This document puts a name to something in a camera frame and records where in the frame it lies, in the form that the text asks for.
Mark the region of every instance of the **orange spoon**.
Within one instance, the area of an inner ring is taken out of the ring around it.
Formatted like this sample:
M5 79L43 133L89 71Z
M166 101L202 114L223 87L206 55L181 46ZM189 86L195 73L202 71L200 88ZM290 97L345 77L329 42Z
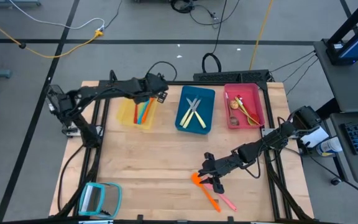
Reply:
M203 185L203 184L200 184L201 178L199 178L199 177L197 176L197 173L194 173L193 175L191 175L191 180L193 181L193 183L194 183L195 185L197 185L198 187L200 187L200 188L203 190L205 196L206 196L206 197L209 199L209 201L212 203L212 205L214 206L214 208L216 209L216 211L221 212L221 208L219 207L218 203L216 203L215 200L214 200L214 199L211 197L211 195L208 193L208 191L206 191L204 185Z

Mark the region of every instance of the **blue tray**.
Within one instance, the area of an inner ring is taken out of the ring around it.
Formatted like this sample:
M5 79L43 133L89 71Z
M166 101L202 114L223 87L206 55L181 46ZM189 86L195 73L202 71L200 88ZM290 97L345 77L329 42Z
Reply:
M183 128L182 126L179 125L179 123L190 107L189 102L187 102L186 98L189 98L189 100L193 101L196 96L198 96L198 98L202 98L200 104L197 107L197 113L203 119L206 128L203 129L203 127L201 127L200 122L198 121L195 115L191 118L191 121L187 126L187 128ZM215 103L214 90L210 90L206 88L198 88L193 86L184 86L181 89L181 96L180 96L175 126L179 131L186 131L196 134L208 134L212 127L212 115L214 111L214 103Z

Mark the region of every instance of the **plastic container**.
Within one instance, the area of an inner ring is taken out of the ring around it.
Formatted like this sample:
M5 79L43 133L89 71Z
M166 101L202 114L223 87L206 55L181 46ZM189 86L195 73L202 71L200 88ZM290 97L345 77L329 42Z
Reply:
M338 137L333 137L316 146L316 150L320 156L330 156L332 153L341 152L342 146Z
M233 115L239 120L238 126L230 124L230 112L229 105L226 100L226 93L229 96L229 101L234 100L234 97L240 95L242 102L248 113L255 113L259 117L260 125L250 125L247 121L247 116L240 111L240 109L232 110ZM236 128L260 128L265 124L264 111L260 104L258 86L254 83L243 83L243 84L226 84L223 91L224 107L226 109L226 121L227 126L231 129Z
M157 99L154 99L153 103L149 109L149 112L147 114L145 122L143 124L135 124L134 123L135 103L133 100L123 99L123 101L120 105L120 108L118 110L118 113L117 113L117 119L123 125L134 126L134 127L142 128L142 129L150 129L153 124L154 114L155 114L155 110L157 109L158 104L159 103L157 102ZM145 103L139 103L137 105L138 116L140 116L144 105L145 105Z
M198 99L201 98L201 102L198 105L196 111L203 119L206 127L203 128L200 125L200 122L198 121L197 117L194 115L191 118L187 128L183 128L182 126L180 126L180 121L190 107L190 104L189 102L187 102L186 98L189 98L189 100L193 101L196 98L196 96L198 96ZM214 90L210 90L206 88L198 88L193 86L184 86L181 89L178 113L175 121L175 126L177 127L177 130L196 133L196 134L208 134L212 127L212 115L214 111L214 103L215 103Z

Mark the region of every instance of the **wooden table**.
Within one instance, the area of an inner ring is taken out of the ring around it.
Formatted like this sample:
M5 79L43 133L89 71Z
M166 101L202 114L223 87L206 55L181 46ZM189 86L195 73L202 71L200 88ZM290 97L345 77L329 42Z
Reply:
M97 84L83 82L83 86ZM135 220L138 214L143 214L145 220L226 221L228 216L233 216L235 221L274 221L263 155L260 158L260 179L254 179L240 169L221 179L226 196L237 206L238 212L232 211L212 192L211 195L222 208L222 212L218 213L201 189L192 183L190 176L201 168L204 152L211 152L215 158L220 158L228 156L231 149L241 144L260 139L258 129L227 128L223 86L202 87L216 91L213 127L206 136L184 133L175 128L182 86L170 86L165 103L158 105L150 130L121 125L116 113L123 98L111 99L97 181L115 182L122 186L122 204L116 219ZM268 93L273 117L288 117L283 84L268 83ZM265 111L262 91L260 99ZM88 122L93 108L93 105L89 105L83 112ZM80 138L68 140L62 167L80 145ZM296 149L296 142L290 141L288 147ZM84 151L66 169L62 188L63 205L77 188ZM288 151L282 151L281 157L287 189L306 214L313 217L300 157ZM256 173L257 166L251 166L250 171ZM51 215L57 213L57 187L50 208ZM281 194L277 195L281 217L285 217Z

